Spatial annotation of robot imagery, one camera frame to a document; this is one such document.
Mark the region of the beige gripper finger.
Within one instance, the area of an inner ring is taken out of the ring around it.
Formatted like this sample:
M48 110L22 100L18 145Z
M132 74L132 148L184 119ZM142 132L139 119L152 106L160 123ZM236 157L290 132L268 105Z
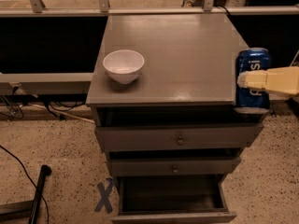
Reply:
M288 66L240 73L240 88L296 96L299 94L299 67Z

